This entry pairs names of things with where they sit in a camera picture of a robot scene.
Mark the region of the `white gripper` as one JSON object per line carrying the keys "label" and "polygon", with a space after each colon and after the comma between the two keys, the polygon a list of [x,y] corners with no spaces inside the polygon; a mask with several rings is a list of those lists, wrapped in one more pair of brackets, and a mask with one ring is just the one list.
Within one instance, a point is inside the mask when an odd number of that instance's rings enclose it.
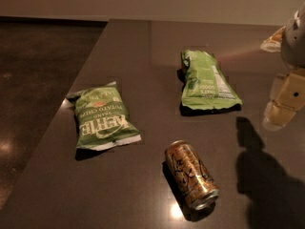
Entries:
{"label": "white gripper", "polygon": [[267,103],[263,127],[278,131],[287,126],[305,106],[305,3],[281,27],[260,45],[265,52],[281,52],[282,59],[292,67],[287,74],[274,79]]}

